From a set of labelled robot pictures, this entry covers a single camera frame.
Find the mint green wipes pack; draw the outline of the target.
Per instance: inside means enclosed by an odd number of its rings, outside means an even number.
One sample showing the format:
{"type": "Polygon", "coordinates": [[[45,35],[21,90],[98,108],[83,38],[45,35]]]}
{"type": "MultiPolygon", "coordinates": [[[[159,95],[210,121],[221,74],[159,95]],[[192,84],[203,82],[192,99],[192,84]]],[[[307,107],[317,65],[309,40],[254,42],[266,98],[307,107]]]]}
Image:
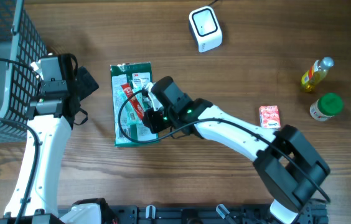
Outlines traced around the mint green wipes pack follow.
{"type": "MultiPolygon", "coordinates": [[[[136,93],[138,90],[140,90],[140,88],[137,88],[136,90],[133,89],[133,91],[134,91],[135,93],[136,93]]],[[[118,91],[118,96],[119,96],[120,99],[121,99],[121,104],[123,104],[123,103],[127,100],[126,95],[124,94],[122,87],[121,87],[121,90],[118,91]]],[[[142,104],[142,106],[143,106],[143,108],[144,108],[144,112],[145,112],[146,107],[145,107],[145,104],[144,104],[144,100],[143,100],[142,94],[137,94],[137,95],[136,95],[136,98],[137,98],[137,99],[139,100],[139,102],[142,104]]],[[[129,110],[130,110],[130,109],[132,109],[132,107],[131,107],[131,106],[127,106],[127,105],[125,104],[125,106],[123,107],[123,110],[122,110],[122,112],[121,112],[121,117],[122,117],[122,118],[123,118],[123,117],[126,118],[126,124],[127,124],[127,125],[142,124],[142,123],[143,123],[143,120],[139,120],[138,117],[136,117],[137,120],[133,120],[133,119],[130,118],[130,116],[129,116],[129,110]]]]}

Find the red Nescafe stick sachet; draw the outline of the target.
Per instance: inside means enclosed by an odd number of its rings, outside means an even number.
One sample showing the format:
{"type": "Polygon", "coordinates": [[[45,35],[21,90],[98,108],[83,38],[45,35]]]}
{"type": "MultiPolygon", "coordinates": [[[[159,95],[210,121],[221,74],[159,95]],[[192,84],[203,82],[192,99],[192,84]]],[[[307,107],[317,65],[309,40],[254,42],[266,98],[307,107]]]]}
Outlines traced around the red Nescafe stick sachet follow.
{"type": "Polygon", "coordinates": [[[129,116],[133,120],[137,120],[136,117],[139,118],[139,120],[142,120],[144,117],[144,108],[142,104],[139,102],[139,100],[136,98],[136,95],[133,96],[134,91],[129,85],[129,83],[121,85],[124,94],[126,95],[126,98],[130,98],[126,102],[127,106],[131,106],[132,109],[129,110],[129,116]]]}

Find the green 3M sponge package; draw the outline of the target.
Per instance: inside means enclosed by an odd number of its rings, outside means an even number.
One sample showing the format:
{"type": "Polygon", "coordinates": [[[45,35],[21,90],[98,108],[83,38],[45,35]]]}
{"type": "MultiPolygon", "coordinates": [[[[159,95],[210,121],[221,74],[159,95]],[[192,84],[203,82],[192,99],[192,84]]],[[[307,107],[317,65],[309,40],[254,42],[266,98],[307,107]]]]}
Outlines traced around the green 3M sponge package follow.
{"type": "MultiPolygon", "coordinates": [[[[142,90],[146,84],[152,81],[152,69],[149,62],[144,63],[123,63],[110,66],[111,88],[113,96],[113,114],[115,122],[115,146],[137,146],[130,139],[138,141],[149,141],[158,138],[149,128],[142,124],[127,125],[126,118],[121,117],[121,112],[128,99],[121,104],[118,91],[121,85],[129,83],[132,89],[140,88],[142,90]]],[[[144,100],[146,109],[150,108],[150,103],[144,100]]]]}

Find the red tissue pack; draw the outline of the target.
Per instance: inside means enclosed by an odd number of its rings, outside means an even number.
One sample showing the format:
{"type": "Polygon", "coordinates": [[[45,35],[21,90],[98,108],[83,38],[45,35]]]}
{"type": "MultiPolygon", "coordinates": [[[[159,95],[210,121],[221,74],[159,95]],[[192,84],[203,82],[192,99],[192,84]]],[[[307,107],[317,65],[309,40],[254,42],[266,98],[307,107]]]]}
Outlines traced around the red tissue pack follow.
{"type": "Polygon", "coordinates": [[[260,126],[266,129],[281,128],[279,110],[276,105],[259,107],[260,126]]]}

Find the yellow oil bottle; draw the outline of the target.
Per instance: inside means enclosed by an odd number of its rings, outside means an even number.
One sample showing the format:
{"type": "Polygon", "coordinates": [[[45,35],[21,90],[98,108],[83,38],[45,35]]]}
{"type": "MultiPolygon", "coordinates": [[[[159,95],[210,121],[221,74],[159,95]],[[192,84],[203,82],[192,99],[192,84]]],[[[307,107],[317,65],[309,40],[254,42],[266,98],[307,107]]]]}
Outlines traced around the yellow oil bottle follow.
{"type": "Polygon", "coordinates": [[[331,57],[324,57],[322,60],[316,60],[301,78],[302,90],[306,93],[312,92],[327,76],[329,70],[333,66],[334,60],[331,57]]]}

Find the green lid white jar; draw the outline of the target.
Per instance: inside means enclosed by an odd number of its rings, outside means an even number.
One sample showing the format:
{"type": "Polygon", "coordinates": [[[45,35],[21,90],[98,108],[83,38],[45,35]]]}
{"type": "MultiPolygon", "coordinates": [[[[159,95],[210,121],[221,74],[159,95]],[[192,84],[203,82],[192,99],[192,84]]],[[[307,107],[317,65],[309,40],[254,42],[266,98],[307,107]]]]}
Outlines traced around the green lid white jar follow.
{"type": "Polygon", "coordinates": [[[315,120],[327,121],[340,114],[343,108],[344,102],[339,95],[327,93],[310,106],[309,112],[315,120]]]}

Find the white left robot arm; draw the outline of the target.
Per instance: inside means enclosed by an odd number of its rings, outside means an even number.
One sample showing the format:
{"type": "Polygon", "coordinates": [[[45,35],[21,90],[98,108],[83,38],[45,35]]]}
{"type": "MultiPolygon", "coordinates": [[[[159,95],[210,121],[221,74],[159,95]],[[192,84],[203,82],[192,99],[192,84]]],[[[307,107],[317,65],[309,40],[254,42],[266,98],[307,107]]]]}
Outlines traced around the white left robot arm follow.
{"type": "Polygon", "coordinates": [[[58,215],[57,192],[65,146],[82,111],[80,102],[98,85],[82,80],[72,54],[48,55],[32,63],[42,77],[27,106],[27,143],[13,195],[4,217],[58,215]]]}

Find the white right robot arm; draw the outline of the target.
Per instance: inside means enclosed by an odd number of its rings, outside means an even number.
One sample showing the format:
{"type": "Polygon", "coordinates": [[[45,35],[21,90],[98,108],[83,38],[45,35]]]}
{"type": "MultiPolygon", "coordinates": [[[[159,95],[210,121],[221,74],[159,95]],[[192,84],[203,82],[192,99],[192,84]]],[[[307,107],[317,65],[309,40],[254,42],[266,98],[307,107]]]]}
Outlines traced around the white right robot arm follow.
{"type": "Polygon", "coordinates": [[[180,128],[186,135],[219,142],[247,157],[274,198],[270,214],[281,223],[294,223],[330,174],[330,167],[295,127],[261,128],[201,98],[182,109],[171,104],[149,108],[143,124],[152,133],[180,128]]]}

